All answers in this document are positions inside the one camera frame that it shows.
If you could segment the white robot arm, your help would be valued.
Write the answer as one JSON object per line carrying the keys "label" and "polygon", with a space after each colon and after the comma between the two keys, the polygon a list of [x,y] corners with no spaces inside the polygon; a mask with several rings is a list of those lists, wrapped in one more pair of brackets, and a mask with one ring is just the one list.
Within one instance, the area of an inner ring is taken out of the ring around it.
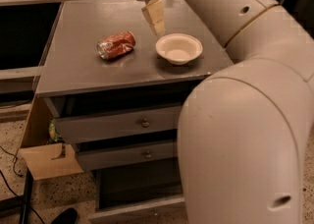
{"label": "white robot arm", "polygon": [[234,64],[183,105],[188,224],[302,224],[314,41],[276,0],[184,0]]}

